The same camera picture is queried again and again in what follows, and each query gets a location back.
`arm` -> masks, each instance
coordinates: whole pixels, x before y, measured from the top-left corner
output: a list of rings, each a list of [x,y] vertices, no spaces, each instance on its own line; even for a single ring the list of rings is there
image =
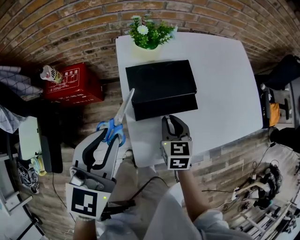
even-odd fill
[[[96,223],[92,221],[82,221],[77,218],[74,228],[73,240],[96,240]]]
[[[207,197],[199,188],[193,173],[190,170],[178,171],[178,177],[183,192],[187,213],[192,222],[202,213],[210,209]]]

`white flower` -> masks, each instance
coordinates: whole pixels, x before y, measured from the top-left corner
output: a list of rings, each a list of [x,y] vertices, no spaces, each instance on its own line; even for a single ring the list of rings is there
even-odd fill
[[[148,33],[148,28],[145,25],[138,26],[137,31],[140,34],[146,35]]]
[[[133,16],[131,17],[131,19],[136,19],[136,18],[141,19],[141,16],[139,16],[139,15],[133,15]]]

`white table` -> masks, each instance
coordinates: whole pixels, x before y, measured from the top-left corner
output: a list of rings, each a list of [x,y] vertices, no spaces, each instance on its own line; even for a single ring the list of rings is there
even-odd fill
[[[116,39],[123,99],[129,94],[126,67],[147,64],[137,57],[130,36]],[[240,41],[198,33],[177,33],[152,62],[189,60],[195,78],[198,110],[173,114],[184,121],[193,138],[192,162],[198,154],[232,142],[263,127],[258,91]],[[130,103],[126,119],[136,165],[163,162],[161,118],[135,121]]]

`red fire extinguisher box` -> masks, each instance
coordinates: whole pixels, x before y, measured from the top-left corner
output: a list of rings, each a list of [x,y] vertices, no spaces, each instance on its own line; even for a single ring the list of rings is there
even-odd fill
[[[86,105],[104,100],[100,81],[84,62],[58,71],[63,76],[61,83],[45,81],[46,99],[58,101],[62,106]]]

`sneaker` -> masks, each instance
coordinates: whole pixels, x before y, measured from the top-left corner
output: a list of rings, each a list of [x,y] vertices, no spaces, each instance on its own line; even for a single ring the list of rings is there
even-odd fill
[[[135,168],[137,168],[137,166],[135,165],[135,157],[133,156],[133,151],[131,149],[128,149],[124,155],[123,155],[123,159],[130,159],[133,163],[133,165],[135,166]]]

